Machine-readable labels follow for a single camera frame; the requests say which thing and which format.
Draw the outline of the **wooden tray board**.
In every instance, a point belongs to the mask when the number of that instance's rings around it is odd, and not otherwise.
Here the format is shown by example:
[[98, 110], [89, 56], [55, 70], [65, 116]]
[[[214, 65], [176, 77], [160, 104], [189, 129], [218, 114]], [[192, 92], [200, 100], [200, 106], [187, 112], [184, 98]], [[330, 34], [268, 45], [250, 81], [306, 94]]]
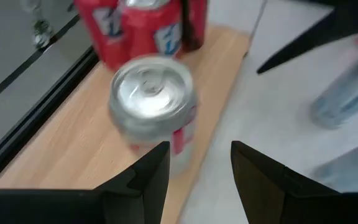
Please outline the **wooden tray board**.
[[[210, 0], [203, 48], [184, 56], [199, 109], [190, 166], [169, 182], [162, 224], [177, 224], [250, 47], [262, 0]], [[92, 189], [137, 159], [108, 111], [113, 74], [98, 64], [0, 173], [0, 189]]]

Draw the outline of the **person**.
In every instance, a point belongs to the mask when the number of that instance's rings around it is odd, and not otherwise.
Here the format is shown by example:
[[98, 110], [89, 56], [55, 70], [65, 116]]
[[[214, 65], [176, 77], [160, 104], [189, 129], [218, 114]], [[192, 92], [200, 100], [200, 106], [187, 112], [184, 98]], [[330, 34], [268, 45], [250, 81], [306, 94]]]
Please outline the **person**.
[[36, 49], [44, 49], [50, 43], [53, 30], [42, 10], [41, 0], [19, 0], [21, 8], [30, 15], [33, 44]]

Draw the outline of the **red Fanta can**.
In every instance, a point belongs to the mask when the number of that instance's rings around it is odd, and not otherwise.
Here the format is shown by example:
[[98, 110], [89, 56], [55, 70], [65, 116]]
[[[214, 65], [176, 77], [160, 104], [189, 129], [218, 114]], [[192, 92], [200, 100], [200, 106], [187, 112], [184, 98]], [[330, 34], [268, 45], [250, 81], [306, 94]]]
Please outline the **red Fanta can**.
[[181, 54], [180, 0], [120, 0], [124, 46], [130, 58]]
[[128, 60], [119, 0], [74, 0], [74, 4], [91, 35], [99, 59], [111, 70], [118, 70]]

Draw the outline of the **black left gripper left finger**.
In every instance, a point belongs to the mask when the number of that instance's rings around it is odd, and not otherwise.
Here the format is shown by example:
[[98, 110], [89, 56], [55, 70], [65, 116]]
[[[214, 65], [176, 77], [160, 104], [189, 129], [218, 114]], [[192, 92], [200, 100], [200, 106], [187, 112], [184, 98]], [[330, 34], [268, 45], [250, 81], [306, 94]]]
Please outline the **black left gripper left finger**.
[[96, 187], [106, 224], [160, 224], [169, 172], [170, 143], [164, 141]]

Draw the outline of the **red can with black graphic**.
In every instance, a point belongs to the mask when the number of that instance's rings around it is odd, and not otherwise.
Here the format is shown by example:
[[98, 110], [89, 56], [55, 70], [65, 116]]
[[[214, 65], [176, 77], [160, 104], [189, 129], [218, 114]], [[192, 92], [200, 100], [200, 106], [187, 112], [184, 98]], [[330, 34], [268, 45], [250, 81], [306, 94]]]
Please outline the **red can with black graphic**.
[[182, 42], [186, 52], [204, 44], [209, 0], [180, 0], [182, 12]]

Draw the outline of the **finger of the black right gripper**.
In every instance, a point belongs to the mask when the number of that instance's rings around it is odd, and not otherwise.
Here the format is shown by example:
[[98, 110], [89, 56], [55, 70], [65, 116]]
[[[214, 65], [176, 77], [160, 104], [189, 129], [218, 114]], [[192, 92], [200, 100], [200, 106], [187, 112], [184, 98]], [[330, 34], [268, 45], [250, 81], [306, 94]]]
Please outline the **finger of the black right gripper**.
[[332, 11], [270, 56], [258, 69], [262, 74], [310, 50], [358, 33], [358, 0], [309, 0]]

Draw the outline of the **silver Diet Coke can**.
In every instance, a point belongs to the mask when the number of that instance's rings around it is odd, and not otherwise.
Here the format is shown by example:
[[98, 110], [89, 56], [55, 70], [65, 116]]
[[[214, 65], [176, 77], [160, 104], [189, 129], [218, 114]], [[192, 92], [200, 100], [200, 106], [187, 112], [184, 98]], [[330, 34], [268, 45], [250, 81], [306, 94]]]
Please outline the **silver Diet Coke can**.
[[135, 152], [170, 143], [170, 176], [190, 165], [198, 99], [190, 69], [176, 59], [152, 55], [125, 63], [111, 82], [114, 125]]

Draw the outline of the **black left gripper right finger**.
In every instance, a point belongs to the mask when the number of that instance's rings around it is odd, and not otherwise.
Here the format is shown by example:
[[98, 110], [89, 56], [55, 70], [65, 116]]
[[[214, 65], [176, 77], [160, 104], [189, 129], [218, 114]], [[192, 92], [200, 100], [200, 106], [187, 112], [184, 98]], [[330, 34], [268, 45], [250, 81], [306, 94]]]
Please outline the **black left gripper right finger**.
[[231, 164], [249, 224], [349, 224], [335, 190], [243, 142], [231, 143]]

